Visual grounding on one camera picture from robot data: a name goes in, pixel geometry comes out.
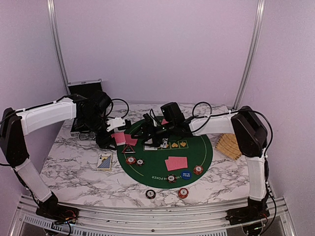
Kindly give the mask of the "red chip stack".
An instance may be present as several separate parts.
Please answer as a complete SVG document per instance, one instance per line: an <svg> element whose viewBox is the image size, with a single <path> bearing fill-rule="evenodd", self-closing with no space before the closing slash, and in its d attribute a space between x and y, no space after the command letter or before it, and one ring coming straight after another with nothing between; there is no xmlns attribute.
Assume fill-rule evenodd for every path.
<svg viewBox="0 0 315 236"><path fill-rule="evenodd" d="M189 191L186 188L180 188L178 191L178 197L181 199L185 199L189 194Z"/></svg>
<svg viewBox="0 0 315 236"><path fill-rule="evenodd" d="M133 156L129 156L129 157L126 158L126 163L128 165L133 165L133 164L136 163L136 161L137 161L137 159L135 157L133 157Z"/></svg>
<svg viewBox="0 0 315 236"><path fill-rule="evenodd" d="M194 172L194 174L196 174L196 175L202 174L203 171L204 171L204 168L203 168L202 166L200 166L200 165L196 165L196 166L194 167L194 169L193 169L193 172Z"/></svg>

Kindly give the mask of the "red chip stack front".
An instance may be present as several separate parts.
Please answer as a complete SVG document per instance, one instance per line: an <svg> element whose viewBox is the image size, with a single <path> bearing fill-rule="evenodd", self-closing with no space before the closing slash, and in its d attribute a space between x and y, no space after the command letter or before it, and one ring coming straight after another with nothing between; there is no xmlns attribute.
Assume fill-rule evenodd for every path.
<svg viewBox="0 0 315 236"><path fill-rule="evenodd" d="M189 194L189 191L186 188L180 188L178 191L178 197L181 199L185 199Z"/></svg>

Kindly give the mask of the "dealt red card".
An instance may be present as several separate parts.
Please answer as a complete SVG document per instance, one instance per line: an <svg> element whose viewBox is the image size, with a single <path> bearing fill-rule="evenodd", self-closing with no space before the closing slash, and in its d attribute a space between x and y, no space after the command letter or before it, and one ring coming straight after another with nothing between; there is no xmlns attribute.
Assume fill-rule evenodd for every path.
<svg viewBox="0 0 315 236"><path fill-rule="evenodd" d="M138 139L132 138L130 134L125 134L125 144L130 146L136 146Z"/></svg>
<svg viewBox="0 0 315 236"><path fill-rule="evenodd" d="M161 122L162 125L167 124L167 123L168 122L165 119L163 119L162 122Z"/></svg>
<svg viewBox="0 0 315 236"><path fill-rule="evenodd" d="M181 162L178 159L166 159L165 164L168 171L179 170L182 168Z"/></svg>

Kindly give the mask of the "blue small blind button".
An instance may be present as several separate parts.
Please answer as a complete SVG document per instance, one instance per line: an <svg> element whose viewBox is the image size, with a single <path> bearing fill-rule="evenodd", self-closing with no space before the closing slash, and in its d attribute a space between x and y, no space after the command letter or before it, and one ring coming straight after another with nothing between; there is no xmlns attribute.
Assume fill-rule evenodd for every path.
<svg viewBox="0 0 315 236"><path fill-rule="evenodd" d="M189 180L192 178L192 172L191 171L182 171L181 172L181 178L184 180Z"/></svg>

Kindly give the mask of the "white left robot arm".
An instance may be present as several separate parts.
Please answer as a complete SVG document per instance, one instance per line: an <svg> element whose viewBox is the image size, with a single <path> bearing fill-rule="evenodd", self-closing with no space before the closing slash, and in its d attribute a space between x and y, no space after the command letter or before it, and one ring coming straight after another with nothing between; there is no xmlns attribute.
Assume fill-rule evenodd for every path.
<svg viewBox="0 0 315 236"><path fill-rule="evenodd" d="M7 108L0 122L0 148L22 183L43 204L43 211L52 219L62 215L58 198L40 177L30 161L25 136L43 127L77 119L95 133L96 144L102 149L114 149L114 129L127 129L131 122L125 117L109 118L107 108L113 100L103 91L96 91L90 98L78 94L30 108L14 110Z"/></svg>

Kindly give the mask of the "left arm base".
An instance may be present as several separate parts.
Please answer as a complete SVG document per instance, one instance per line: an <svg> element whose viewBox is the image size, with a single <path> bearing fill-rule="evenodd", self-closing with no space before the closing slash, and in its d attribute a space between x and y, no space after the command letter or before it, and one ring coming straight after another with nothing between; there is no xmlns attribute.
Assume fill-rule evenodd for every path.
<svg viewBox="0 0 315 236"><path fill-rule="evenodd" d="M38 207L36 209L36 214L57 222L76 222L79 209L63 205L57 205L50 209Z"/></svg>

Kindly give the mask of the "red backed card deck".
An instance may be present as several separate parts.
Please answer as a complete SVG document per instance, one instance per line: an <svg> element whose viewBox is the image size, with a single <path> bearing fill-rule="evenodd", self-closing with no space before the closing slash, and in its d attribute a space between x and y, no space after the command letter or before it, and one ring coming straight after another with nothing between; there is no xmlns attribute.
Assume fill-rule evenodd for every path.
<svg viewBox="0 0 315 236"><path fill-rule="evenodd" d="M126 144L126 138L124 132L120 133L113 133L111 135L112 138L114 138L116 145L121 146Z"/></svg>

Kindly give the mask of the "dealt red card top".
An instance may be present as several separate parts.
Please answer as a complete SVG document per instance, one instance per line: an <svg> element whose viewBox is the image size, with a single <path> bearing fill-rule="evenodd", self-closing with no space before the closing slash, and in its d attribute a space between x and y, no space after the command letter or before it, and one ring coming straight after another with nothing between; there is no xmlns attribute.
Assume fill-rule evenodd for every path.
<svg viewBox="0 0 315 236"><path fill-rule="evenodd" d="M162 122L161 122L162 125L167 124L167 123L168 122L165 119L163 119Z"/></svg>

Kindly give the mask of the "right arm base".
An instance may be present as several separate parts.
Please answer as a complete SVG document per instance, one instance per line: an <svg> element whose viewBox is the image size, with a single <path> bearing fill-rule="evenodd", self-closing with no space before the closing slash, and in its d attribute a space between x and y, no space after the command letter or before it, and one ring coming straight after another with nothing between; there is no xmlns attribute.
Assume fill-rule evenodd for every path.
<svg viewBox="0 0 315 236"><path fill-rule="evenodd" d="M268 210L263 209L262 211L259 211L257 208L249 206L229 209L226 213L227 215L225 219L229 221L230 225L248 223L270 216Z"/></svg>

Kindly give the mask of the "dark chip stack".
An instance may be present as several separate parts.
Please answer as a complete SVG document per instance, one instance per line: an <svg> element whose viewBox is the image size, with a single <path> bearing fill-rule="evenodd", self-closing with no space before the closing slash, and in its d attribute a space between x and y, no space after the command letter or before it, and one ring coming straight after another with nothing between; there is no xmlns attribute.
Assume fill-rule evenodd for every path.
<svg viewBox="0 0 315 236"><path fill-rule="evenodd" d="M148 199L154 199L156 197L156 192L152 189L149 189L146 191L145 196Z"/></svg>
<svg viewBox="0 0 315 236"><path fill-rule="evenodd" d="M169 183L175 183L177 181L177 177L173 174L170 174L167 176L166 180Z"/></svg>

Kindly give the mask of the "dark hundred chip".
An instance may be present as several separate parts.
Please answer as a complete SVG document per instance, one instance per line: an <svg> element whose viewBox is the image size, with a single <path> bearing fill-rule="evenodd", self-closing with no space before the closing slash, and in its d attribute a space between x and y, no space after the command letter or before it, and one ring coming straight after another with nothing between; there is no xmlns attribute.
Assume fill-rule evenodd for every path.
<svg viewBox="0 0 315 236"><path fill-rule="evenodd" d="M143 159L138 159L137 161L136 161L136 165L137 166L142 166L142 165L144 165L144 160Z"/></svg>

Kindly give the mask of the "dealt red card front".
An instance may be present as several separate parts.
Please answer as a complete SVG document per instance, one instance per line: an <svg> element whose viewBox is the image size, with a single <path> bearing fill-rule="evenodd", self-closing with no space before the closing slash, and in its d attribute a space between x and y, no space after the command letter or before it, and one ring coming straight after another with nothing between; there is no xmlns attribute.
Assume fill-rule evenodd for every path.
<svg viewBox="0 0 315 236"><path fill-rule="evenodd" d="M165 164L168 171L179 170L182 168L181 162L178 159L166 159Z"/></svg>

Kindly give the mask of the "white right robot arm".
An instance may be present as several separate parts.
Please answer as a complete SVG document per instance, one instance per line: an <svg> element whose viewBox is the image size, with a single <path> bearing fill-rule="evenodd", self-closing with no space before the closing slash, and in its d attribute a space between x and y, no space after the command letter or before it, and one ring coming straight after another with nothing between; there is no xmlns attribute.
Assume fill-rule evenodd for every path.
<svg viewBox="0 0 315 236"><path fill-rule="evenodd" d="M262 212L260 202L268 197L269 168L266 161L268 131L258 112L249 106L237 111L217 115L191 115L186 118L176 102L161 107L166 124L158 124L149 114L144 114L143 123L131 133L143 143L151 141L150 146L159 147L162 140L170 136L193 137L207 134L234 134L241 154L245 157L250 180L249 200L252 203L244 209L248 220L255 220Z"/></svg>

